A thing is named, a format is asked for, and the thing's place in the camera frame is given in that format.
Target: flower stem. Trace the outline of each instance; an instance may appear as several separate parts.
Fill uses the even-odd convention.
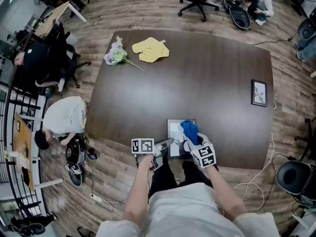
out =
[[[126,58],[123,58],[123,61],[129,63],[130,65],[133,65],[134,67],[140,69],[141,71],[145,72],[144,70],[142,70],[140,67],[138,67],[137,65],[135,65],[134,63],[132,63],[131,61],[129,61],[128,59]]]

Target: person in white shirt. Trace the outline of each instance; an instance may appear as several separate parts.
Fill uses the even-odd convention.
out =
[[[244,10],[248,10],[250,16],[255,19],[255,22],[262,26],[267,17],[274,15],[271,0],[245,0]]]
[[[177,185],[164,158],[148,193],[152,160],[148,155],[140,162],[122,220],[101,223],[96,237],[279,236],[272,214],[248,213],[214,165],[206,168],[208,179],[193,162],[184,161],[185,181]]]
[[[51,105],[45,113],[43,128],[36,131],[35,143],[46,150],[52,138],[68,136],[60,144],[65,146],[77,133],[84,133],[86,104],[81,97],[66,97]]]

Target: wooden desk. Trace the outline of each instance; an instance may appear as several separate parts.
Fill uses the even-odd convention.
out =
[[[50,12],[51,15],[45,20],[45,23],[39,25],[35,32],[35,35],[39,37],[47,35],[53,26],[53,20],[58,20],[67,8],[72,10],[74,14],[76,14],[84,23],[87,22],[87,20],[68,1]]]
[[[33,179],[32,179],[32,132],[24,123],[18,113],[14,115],[14,128],[13,128],[13,150],[22,153],[23,157],[16,157],[16,169],[23,175],[21,168],[24,167],[28,170],[31,191],[34,191]]]
[[[190,32],[116,32],[111,43],[117,35],[128,58],[145,72],[103,61],[88,111],[89,135],[125,145],[132,138],[158,141],[167,137],[167,119],[196,119],[200,132],[213,143],[220,166],[263,167],[274,106],[268,51]],[[132,45],[148,37],[166,40],[170,56],[152,64],[141,62]],[[267,107],[251,104],[252,79],[267,83]]]

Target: yellow cloth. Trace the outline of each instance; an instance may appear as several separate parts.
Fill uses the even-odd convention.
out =
[[[169,49],[165,47],[166,41],[158,41],[152,37],[136,43],[132,46],[134,53],[140,53],[139,59],[141,61],[153,63],[161,57],[169,56]]]

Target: flower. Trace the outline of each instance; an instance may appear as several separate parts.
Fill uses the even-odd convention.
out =
[[[111,66],[111,65],[116,65],[117,63],[121,61],[124,61],[144,72],[144,70],[142,70],[141,68],[139,68],[138,66],[136,66],[134,63],[130,62],[127,59],[127,52],[123,49],[123,44],[122,44],[123,39],[120,38],[119,36],[117,36],[116,39],[117,39],[117,42],[112,43],[110,51],[104,55],[104,60],[106,64]]]

